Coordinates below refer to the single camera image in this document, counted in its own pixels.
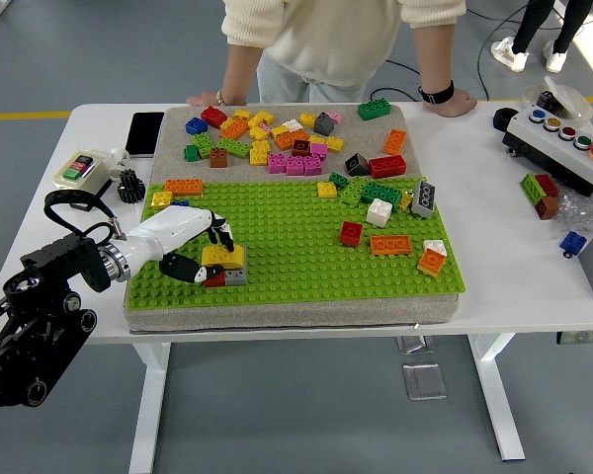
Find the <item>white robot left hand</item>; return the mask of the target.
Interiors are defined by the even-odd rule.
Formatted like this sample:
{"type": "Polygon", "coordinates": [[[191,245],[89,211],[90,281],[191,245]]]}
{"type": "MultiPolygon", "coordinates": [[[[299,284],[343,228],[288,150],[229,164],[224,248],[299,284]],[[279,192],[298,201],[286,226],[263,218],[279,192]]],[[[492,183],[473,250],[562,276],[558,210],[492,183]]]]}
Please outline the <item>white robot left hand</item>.
{"type": "Polygon", "coordinates": [[[205,267],[177,253],[203,233],[212,243],[234,250],[232,231],[224,217],[207,209],[170,205],[134,227],[124,240],[110,244],[116,266],[111,278],[127,280],[147,262],[157,262],[160,272],[180,281],[200,283],[216,277],[224,272],[223,266],[205,267]]]}

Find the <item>person's left hand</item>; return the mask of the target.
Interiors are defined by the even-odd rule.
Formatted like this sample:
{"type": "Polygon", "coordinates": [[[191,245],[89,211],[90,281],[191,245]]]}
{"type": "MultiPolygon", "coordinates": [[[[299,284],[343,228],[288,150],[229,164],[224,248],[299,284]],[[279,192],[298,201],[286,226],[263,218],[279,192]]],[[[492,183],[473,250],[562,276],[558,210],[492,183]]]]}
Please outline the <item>person's left hand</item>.
{"type": "Polygon", "coordinates": [[[444,118],[461,117],[472,111],[477,105],[477,99],[468,91],[456,88],[453,97],[442,104],[423,103],[426,110],[444,118]]]}

